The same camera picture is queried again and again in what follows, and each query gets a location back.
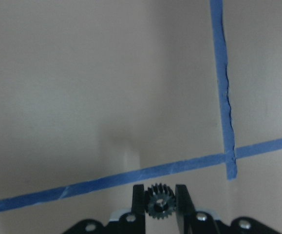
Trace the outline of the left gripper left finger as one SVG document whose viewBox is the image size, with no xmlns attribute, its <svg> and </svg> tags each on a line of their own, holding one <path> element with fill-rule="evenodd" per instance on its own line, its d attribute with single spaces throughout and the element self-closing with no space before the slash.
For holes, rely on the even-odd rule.
<svg viewBox="0 0 282 234">
<path fill-rule="evenodd" d="M 131 213 L 136 220 L 132 222 L 132 234 L 146 233 L 145 190 L 143 184 L 133 186 Z"/>
</svg>

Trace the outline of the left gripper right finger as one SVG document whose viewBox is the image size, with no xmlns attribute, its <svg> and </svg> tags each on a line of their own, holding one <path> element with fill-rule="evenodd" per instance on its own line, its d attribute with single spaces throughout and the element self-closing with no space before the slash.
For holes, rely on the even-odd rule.
<svg viewBox="0 0 282 234">
<path fill-rule="evenodd" d="M 186 185 L 175 185 L 176 198 L 176 220 L 180 234 L 192 233 L 192 220 L 195 214 L 195 207 L 192 203 L 190 194 Z"/>
</svg>

